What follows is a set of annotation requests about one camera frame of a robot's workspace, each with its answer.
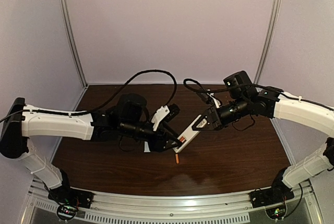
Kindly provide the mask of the white remote control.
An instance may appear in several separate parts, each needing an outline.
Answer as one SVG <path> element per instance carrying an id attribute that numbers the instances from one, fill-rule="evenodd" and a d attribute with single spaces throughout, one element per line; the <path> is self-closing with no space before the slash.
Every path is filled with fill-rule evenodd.
<path id="1" fill-rule="evenodd" d="M 178 139 L 180 139 L 182 136 L 184 136 L 187 139 L 187 141 L 184 144 L 182 144 L 180 147 L 173 148 L 175 153 L 177 153 L 177 154 L 180 153 L 200 133 L 200 131 L 192 130 L 192 123 L 193 122 L 194 122 L 194 120 L 188 125 L 188 127 L 178 137 Z"/>

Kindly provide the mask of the white battery cover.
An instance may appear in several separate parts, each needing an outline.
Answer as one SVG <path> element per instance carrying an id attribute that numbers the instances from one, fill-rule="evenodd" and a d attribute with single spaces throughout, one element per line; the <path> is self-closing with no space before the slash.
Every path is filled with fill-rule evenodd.
<path id="1" fill-rule="evenodd" d="M 144 153 L 150 153 L 150 148 L 148 142 L 144 142 Z"/>

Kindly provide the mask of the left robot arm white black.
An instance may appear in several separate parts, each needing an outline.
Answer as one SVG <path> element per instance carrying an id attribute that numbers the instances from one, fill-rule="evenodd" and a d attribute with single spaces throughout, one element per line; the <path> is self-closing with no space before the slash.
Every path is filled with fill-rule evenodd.
<path id="1" fill-rule="evenodd" d="M 30 137 L 60 136 L 103 142 L 126 136 L 147 142 L 150 151 L 164 152 L 179 147 L 181 141 L 164 129 L 164 119 L 171 114 L 168 106 L 162 106 L 152 118 L 141 121 L 141 116 L 148 113 L 146 105 L 146 99 L 135 93 L 121 95 L 111 109 L 92 112 L 40 109 L 26 104 L 24 98 L 17 98 L 2 120 L 1 154 L 22 162 L 31 174 L 43 181 L 51 197 L 70 205 L 76 193 L 67 174 L 46 161 Z"/>

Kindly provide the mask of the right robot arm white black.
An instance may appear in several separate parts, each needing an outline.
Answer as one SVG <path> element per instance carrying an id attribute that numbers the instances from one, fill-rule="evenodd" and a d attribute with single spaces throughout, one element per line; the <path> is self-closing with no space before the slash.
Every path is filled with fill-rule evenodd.
<path id="1" fill-rule="evenodd" d="M 311 155 L 279 171 L 267 194 L 271 203 L 280 203 L 299 183 L 325 170 L 333 170 L 332 107 L 293 96 L 275 87 L 261 87 L 258 91 L 258 85 L 251 82 L 244 70 L 228 76 L 223 82 L 233 101 L 219 108 L 207 109 L 192 125 L 194 131 L 217 131 L 244 116 L 261 115 L 299 123 L 327 135 L 326 142 Z"/>

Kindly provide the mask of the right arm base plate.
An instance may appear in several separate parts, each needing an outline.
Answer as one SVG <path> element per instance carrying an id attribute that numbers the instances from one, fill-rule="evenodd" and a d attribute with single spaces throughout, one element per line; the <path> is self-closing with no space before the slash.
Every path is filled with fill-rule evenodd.
<path id="1" fill-rule="evenodd" d="M 256 189 L 249 193 L 250 201 L 253 208 L 269 206 L 277 203 L 281 203 L 288 199 L 294 198 L 292 191 L 281 192 L 278 189 L 266 188 Z"/>

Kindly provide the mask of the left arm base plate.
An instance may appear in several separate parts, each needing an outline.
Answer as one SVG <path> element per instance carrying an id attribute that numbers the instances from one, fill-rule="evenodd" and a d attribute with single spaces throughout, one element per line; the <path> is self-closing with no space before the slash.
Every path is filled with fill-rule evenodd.
<path id="1" fill-rule="evenodd" d="M 67 204 L 74 207 L 89 209 L 93 200 L 93 193 L 74 188 L 61 186 L 55 189 L 45 188 L 48 191 L 48 198 L 58 204 Z"/>

